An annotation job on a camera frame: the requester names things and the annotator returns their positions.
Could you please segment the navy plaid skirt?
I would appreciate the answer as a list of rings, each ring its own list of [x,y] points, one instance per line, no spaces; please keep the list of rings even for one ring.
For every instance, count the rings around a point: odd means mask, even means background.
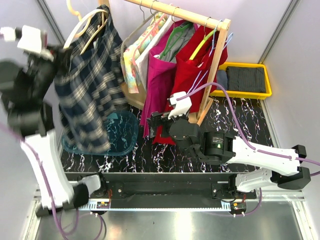
[[[88,13],[89,25],[76,37],[79,22],[64,48],[72,52],[66,72],[54,79],[64,138],[86,153],[105,153],[111,148],[104,125],[108,115],[124,107],[122,91],[122,39],[114,26],[110,9],[103,4]]]

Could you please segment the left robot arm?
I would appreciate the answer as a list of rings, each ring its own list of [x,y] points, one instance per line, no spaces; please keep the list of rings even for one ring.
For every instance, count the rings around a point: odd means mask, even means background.
[[[53,110],[44,97],[58,73],[67,71],[72,47],[48,46],[39,55],[30,53],[27,69],[11,60],[0,62],[1,101],[9,129],[20,139],[20,147],[32,166],[41,194],[37,217],[54,211],[78,209],[90,195],[103,198],[108,186],[99,174],[91,174],[72,185],[64,172],[57,147]]]

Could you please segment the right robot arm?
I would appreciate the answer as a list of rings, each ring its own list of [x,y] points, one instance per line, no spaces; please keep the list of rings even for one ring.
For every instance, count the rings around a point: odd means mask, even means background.
[[[147,122],[154,130],[162,127],[164,135],[171,138],[182,153],[202,163],[258,167],[256,171],[229,177],[227,192],[232,198],[269,186],[302,190],[311,181],[310,170],[302,167],[298,159],[306,155],[302,145],[290,149],[256,143],[248,146],[241,137],[232,134],[202,131],[198,124],[189,122],[187,114],[174,116],[170,112],[154,112]]]

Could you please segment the magenta skirt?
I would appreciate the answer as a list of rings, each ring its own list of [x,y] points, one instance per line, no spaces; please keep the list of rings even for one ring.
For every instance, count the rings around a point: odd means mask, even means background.
[[[175,62],[161,60],[156,55],[160,55],[165,49],[173,29],[184,23],[186,23],[185,20],[179,20],[176,23],[170,20],[169,23],[166,23],[159,31],[160,37],[156,40],[156,44],[148,51],[146,100],[140,118],[144,137],[150,135],[147,119],[151,114],[165,111],[176,74]]]

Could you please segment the green hanger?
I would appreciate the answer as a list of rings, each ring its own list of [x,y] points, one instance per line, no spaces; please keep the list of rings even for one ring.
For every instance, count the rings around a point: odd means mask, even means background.
[[[177,43],[177,41],[182,38],[183,34],[192,26],[193,24],[191,22],[186,21],[182,25],[174,27],[167,40],[164,50],[159,55],[159,58],[162,59],[163,57],[165,57],[172,49],[172,47]]]

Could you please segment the yellow-green hanger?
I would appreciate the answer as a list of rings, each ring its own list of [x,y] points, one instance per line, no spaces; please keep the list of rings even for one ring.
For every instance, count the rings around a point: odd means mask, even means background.
[[[194,58],[197,56],[198,52],[201,50],[202,46],[207,42],[207,40],[210,39],[215,33],[215,30],[212,30],[208,34],[204,35],[203,40],[198,44],[198,46],[195,48],[191,56],[189,57],[189,60],[194,60]]]

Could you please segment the grey hanger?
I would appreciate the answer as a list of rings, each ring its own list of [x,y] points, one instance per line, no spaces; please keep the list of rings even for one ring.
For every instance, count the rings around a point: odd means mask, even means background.
[[[133,31],[129,34],[129,36],[127,38],[125,38],[122,41],[121,44],[121,48],[120,48],[120,63],[121,66],[124,67],[125,61],[124,61],[124,52],[125,52],[125,47],[127,46],[126,44],[135,36],[139,33],[140,29],[148,22],[151,21],[151,19],[154,17],[154,15],[157,13],[157,11],[155,11],[154,13],[151,12],[150,16],[147,18],[143,18],[142,23]]]

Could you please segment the teal transparent basin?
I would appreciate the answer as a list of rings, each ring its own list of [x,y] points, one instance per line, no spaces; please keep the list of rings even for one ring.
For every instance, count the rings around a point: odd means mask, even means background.
[[[131,152],[137,142],[139,133],[139,121],[130,111],[115,111],[111,113],[104,127],[107,130],[110,149],[98,153],[98,156],[124,156]]]

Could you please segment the wooden clothes rack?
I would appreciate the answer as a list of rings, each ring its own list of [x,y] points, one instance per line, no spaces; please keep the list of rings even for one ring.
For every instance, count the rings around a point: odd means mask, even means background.
[[[179,7],[174,7],[169,4],[161,3],[159,1],[131,0],[130,2],[145,8],[153,9],[155,11],[171,15],[173,17],[196,23],[198,25],[202,25],[207,28],[216,28],[219,31],[219,36],[216,42],[216,48],[212,59],[210,71],[208,73],[207,82],[212,83],[214,81],[219,66],[220,58],[225,47],[229,26],[231,23],[229,19],[225,19],[224,21],[220,22],[211,17],[206,17],[188,10],[184,10]],[[207,115],[213,103],[213,100],[209,97],[211,87],[212,86],[209,85],[205,88],[198,113],[192,113],[189,115],[189,121],[191,123],[196,123],[199,126],[202,124],[205,116]]]

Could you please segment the white garment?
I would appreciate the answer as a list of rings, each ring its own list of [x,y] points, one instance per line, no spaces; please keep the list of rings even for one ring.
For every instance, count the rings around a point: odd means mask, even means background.
[[[142,86],[145,90],[147,90],[149,52],[153,47],[155,47],[158,44],[162,36],[167,32],[171,25],[172,21],[167,19],[165,24],[155,35],[154,39],[149,43],[147,48],[141,53],[141,55],[135,61],[136,70],[138,72],[138,78],[140,79]]]

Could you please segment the floral pastel garment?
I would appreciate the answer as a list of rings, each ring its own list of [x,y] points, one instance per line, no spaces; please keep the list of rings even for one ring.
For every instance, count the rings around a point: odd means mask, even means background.
[[[133,63],[132,63],[134,47],[136,46],[135,42],[139,39],[139,37],[131,45],[127,46],[124,53],[123,53],[124,67],[121,66],[121,68],[122,68],[125,82],[128,87],[128,92],[130,94],[139,93],[138,86],[141,84],[138,71],[136,70],[136,65],[133,65]]]

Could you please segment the blue-grey folded cloth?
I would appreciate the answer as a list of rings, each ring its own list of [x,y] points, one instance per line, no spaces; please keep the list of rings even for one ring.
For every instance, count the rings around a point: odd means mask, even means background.
[[[225,90],[228,89],[228,76],[224,70],[217,71],[216,80]]]

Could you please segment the dark striped folded cloth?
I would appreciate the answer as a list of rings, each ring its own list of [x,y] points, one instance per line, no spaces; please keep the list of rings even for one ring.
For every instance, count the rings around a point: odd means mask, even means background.
[[[229,91],[265,93],[265,72],[262,67],[235,67],[226,68]]]

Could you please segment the grey garment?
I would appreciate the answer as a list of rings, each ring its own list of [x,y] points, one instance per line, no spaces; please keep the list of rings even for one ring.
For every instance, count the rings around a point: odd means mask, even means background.
[[[188,43],[188,41],[191,39],[191,37],[194,35],[195,32],[196,30],[193,24],[192,27],[182,35],[181,39],[179,39],[176,42],[176,44],[172,47],[172,49],[168,52],[168,54],[160,60],[175,64],[177,62],[176,55]]]

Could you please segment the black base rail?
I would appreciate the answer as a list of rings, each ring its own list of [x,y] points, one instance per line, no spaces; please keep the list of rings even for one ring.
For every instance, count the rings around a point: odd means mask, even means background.
[[[230,173],[105,173],[113,211],[218,211],[230,201]]]

